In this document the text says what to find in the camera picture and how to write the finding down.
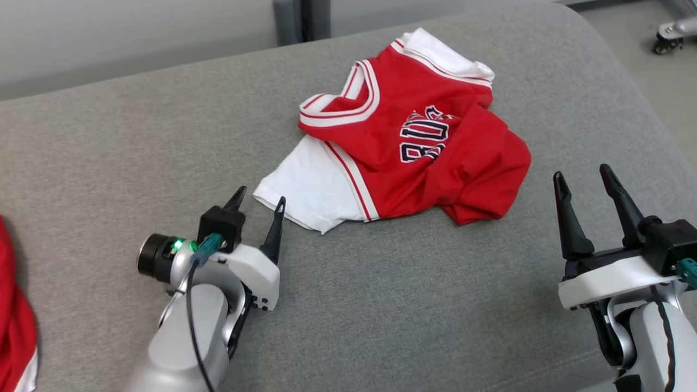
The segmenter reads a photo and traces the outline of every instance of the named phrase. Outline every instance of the white wall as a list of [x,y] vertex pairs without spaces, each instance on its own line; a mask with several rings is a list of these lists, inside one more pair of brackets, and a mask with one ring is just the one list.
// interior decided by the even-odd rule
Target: white wall
[[332,0],[332,36],[345,36],[484,8],[543,1],[554,0]]
[[274,46],[272,0],[0,0],[0,99]]

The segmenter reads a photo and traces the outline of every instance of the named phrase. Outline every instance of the gray floor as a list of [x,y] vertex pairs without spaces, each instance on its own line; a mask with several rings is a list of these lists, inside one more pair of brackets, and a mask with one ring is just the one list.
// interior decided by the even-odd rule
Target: gray floor
[[697,42],[666,56],[651,53],[659,24],[686,15],[682,0],[642,0],[580,10],[636,81],[697,169]]

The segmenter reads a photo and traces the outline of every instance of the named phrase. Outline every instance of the black cable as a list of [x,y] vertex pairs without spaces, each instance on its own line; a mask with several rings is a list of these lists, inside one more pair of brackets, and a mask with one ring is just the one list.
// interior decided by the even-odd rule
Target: black cable
[[204,376],[204,381],[206,382],[206,386],[208,387],[208,392],[215,392],[213,384],[211,384],[210,379],[208,378],[206,368],[204,367],[204,361],[201,359],[201,352],[199,352],[199,344],[196,341],[196,333],[194,332],[194,315],[191,311],[191,294],[193,288],[192,284],[194,282],[194,271],[196,271],[196,267],[198,266],[199,260],[194,260],[194,263],[191,266],[191,270],[189,271],[189,276],[186,280],[186,316],[189,319],[189,332],[191,332],[191,343],[194,346],[194,354],[196,354],[196,361],[199,363],[199,370],[201,371],[201,375]]
[[675,388],[675,341],[673,341],[673,332],[671,332],[671,323],[668,321],[668,314],[663,302],[656,301],[658,313],[663,319],[663,330],[666,332],[668,345],[668,382],[666,383],[665,392],[673,392]]

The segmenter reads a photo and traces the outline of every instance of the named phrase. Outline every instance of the teal connector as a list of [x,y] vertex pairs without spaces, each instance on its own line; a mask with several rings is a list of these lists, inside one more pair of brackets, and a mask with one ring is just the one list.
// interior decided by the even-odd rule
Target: teal connector
[[194,252],[193,255],[191,255],[191,264],[194,264],[195,261],[199,262],[199,268],[203,267],[204,264],[208,261],[210,256],[213,255],[213,253],[217,252],[220,249],[220,246],[222,245],[223,239],[222,236],[218,233],[212,233],[204,239],[204,242],[201,242],[199,244],[198,249],[196,249],[196,252]]
[[688,285],[697,288],[697,262],[687,258],[677,263],[677,275],[687,282]]

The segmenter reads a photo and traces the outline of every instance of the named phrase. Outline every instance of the red and white shirt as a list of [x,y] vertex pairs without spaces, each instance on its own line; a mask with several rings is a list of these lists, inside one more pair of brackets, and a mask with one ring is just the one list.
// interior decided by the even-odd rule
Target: red and white shirt
[[458,225],[499,219],[530,166],[525,142],[487,108],[494,73],[427,33],[357,61],[339,95],[300,105],[307,133],[254,191],[322,233],[439,205]]
[[15,252],[0,216],[0,392],[36,388],[36,325],[15,282]]

